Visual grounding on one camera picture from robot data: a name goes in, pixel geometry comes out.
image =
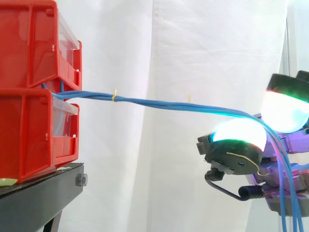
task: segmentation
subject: robotic hand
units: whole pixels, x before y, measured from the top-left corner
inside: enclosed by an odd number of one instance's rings
[[[309,73],[303,71],[300,71],[299,75],[305,79],[309,77]],[[260,114],[255,117],[263,120]],[[294,132],[277,133],[288,154],[309,152],[309,121],[307,120],[307,123],[304,124],[302,128]],[[270,210],[276,211],[280,215],[279,169],[270,140],[267,138],[263,151],[261,146],[239,139],[217,140],[216,133],[218,132],[198,138],[199,153],[205,155],[205,161],[211,164],[211,170],[205,174],[206,182],[239,201],[265,198]],[[309,217],[309,164],[292,163],[291,167],[301,215]],[[222,180],[225,174],[246,175],[251,185],[240,187],[239,195],[231,193],[214,183]],[[286,216],[292,216],[291,196],[286,173],[284,173],[284,190]]]

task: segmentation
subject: red storage bin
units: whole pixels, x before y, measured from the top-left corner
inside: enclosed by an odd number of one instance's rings
[[[53,0],[0,0],[0,87],[82,89],[82,44]]]
[[[23,183],[78,159],[78,105],[34,88],[0,89],[0,106],[1,181]]]

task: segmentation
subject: rubber band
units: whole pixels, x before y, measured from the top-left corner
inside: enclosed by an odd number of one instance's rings
[[[116,102],[116,101],[115,101],[116,93],[117,93],[117,89],[115,89],[114,95],[112,96],[112,101],[113,101],[113,102]]]
[[[227,152],[227,154],[228,155],[232,155],[232,156],[238,156],[238,157],[245,158],[246,160],[250,161],[251,163],[253,163],[257,167],[257,174],[258,175],[263,175],[263,174],[260,174],[259,166],[256,163],[254,163],[251,159],[249,159],[248,157],[245,157],[245,156],[242,156],[242,155],[238,155],[238,154],[235,154],[235,153],[231,153],[231,152]]]

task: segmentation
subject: black coiled cable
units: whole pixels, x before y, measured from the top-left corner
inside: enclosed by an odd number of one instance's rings
[[[257,199],[263,198],[262,186],[260,185],[249,185],[242,186],[238,189],[238,194],[242,199]]]

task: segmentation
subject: blue cable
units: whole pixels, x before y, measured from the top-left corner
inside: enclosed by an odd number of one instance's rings
[[[63,83],[63,81],[60,81],[60,92],[61,93],[64,92],[64,83]]]
[[[104,100],[104,101],[111,101],[113,95],[106,94],[106,93],[94,93],[94,92],[87,92],[87,91],[67,91],[60,94],[53,94],[55,97],[60,99],[70,99],[70,98],[89,98],[95,100]],[[190,103],[181,103],[181,102],[166,102],[166,101],[152,101],[152,100],[142,100],[142,99],[130,99],[130,98],[123,98],[116,96],[114,99],[116,102],[132,102],[144,106],[149,106],[152,108],[159,108],[159,109],[168,109],[168,110],[179,110],[179,111],[191,111],[191,112],[204,112],[204,113],[213,113],[213,114],[220,114],[220,115],[227,115],[227,116],[239,116],[239,117],[248,117],[255,121],[260,122],[265,130],[270,135],[270,138],[273,139],[274,147],[278,147],[278,169],[280,174],[280,203],[281,203],[281,217],[282,217],[282,228],[286,231],[286,224],[285,224],[285,201],[284,201],[284,179],[283,179],[283,170],[287,174],[288,181],[290,184],[291,190],[291,202],[292,202],[292,209],[293,209],[293,229],[297,231],[297,221],[299,225],[300,232],[303,232],[303,225],[302,225],[302,218],[299,209],[298,200],[296,197],[296,191],[293,181],[292,175],[292,168],[287,156],[286,151],[283,148],[283,144],[281,140],[277,136],[277,134],[264,122],[261,120],[239,110],[231,110],[226,108],[220,107],[213,107],[213,106],[203,106],[203,105],[196,105]]]

